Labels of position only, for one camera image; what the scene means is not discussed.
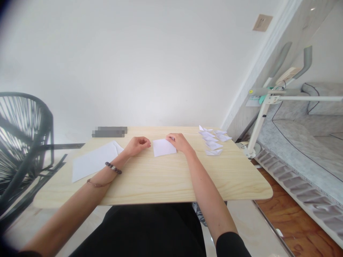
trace white wall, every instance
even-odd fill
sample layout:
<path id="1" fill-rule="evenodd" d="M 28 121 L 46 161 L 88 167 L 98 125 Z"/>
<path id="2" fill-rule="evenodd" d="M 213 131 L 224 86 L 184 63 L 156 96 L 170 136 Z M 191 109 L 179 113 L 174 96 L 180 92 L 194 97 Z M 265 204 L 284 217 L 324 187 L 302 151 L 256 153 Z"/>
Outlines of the white wall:
<path id="1" fill-rule="evenodd" d="M 343 1 L 338 1 L 308 45 L 313 46 L 311 68 L 290 87 L 300 88 L 305 82 L 343 83 Z M 293 67 L 303 67 L 300 53 Z"/>
<path id="2" fill-rule="evenodd" d="M 56 143 L 95 126 L 220 126 L 284 0 L 14 1 L 1 91 L 42 99 Z"/>

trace forearm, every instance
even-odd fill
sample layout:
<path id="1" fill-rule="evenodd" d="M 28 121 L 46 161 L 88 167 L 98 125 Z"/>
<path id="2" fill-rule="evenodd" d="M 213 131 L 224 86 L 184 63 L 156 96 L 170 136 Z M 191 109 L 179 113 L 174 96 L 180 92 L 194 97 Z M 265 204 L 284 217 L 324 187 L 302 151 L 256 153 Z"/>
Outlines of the forearm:
<path id="1" fill-rule="evenodd" d="M 199 204 L 207 226 L 216 244 L 220 235 L 225 232 L 237 232 L 235 223 L 221 195 L 215 187 L 196 153 L 186 153 L 188 167 L 192 179 L 195 197 Z"/>
<path id="2" fill-rule="evenodd" d="M 128 158 L 125 153 L 121 153 L 111 164 L 121 169 Z M 110 183 L 116 175 L 116 172 L 106 166 L 91 179 L 91 182 L 104 185 Z M 103 187 L 84 184 L 59 208 L 21 251 L 35 251 L 42 256 L 56 255 L 101 202 L 109 186 L 110 184 Z"/>

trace wall outlet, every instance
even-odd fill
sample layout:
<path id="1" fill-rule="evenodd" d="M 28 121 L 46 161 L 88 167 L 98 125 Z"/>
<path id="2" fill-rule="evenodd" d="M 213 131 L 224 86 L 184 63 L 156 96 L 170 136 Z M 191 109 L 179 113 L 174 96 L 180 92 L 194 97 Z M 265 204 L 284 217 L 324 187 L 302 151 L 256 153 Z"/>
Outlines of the wall outlet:
<path id="1" fill-rule="evenodd" d="M 255 26 L 253 30 L 266 32 L 270 22 L 272 21 L 273 16 L 268 16 L 264 14 L 260 14 L 257 18 Z"/>

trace tiled floor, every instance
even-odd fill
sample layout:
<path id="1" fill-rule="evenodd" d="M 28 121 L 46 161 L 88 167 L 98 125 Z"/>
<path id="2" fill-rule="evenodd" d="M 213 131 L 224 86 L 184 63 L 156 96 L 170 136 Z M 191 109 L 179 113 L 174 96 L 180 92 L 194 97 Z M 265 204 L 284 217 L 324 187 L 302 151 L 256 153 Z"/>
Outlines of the tiled floor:
<path id="1" fill-rule="evenodd" d="M 98 206 L 57 256 L 69 256 L 101 223 L 109 206 Z M 252 201 L 230 201 L 228 208 L 240 236 L 254 257 L 288 257 L 282 244 L 268 226 Z M 20 249 L 39 228 L 55 213 L 52 209 L 37 209 L 30 205 L 5 233 L 8 243 Z M 208 257 L 215 257 L 215 247 L 209 230 L 202 226 Z"/>

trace hand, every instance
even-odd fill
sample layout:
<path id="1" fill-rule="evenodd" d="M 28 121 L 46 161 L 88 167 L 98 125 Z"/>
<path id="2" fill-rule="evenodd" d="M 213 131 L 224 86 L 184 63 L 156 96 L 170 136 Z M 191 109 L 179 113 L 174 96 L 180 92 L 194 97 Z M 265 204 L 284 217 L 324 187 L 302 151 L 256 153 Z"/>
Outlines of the hand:
<path id="1" fill-rule="evenodd" d="M 128 157 L 133 157 L 149 147 L 151 147 L 151 143 L 146 137 L 133 137 L 123 150 L 123 153 Z"/>
<path id="2" fill-rule="evenodd" d="M 166 139 L 178 150 L 184 154 L 194 152 L 193 148 L 188 143 L 187 139 L 181 133 L 170 133 L 167 135 Z"/>

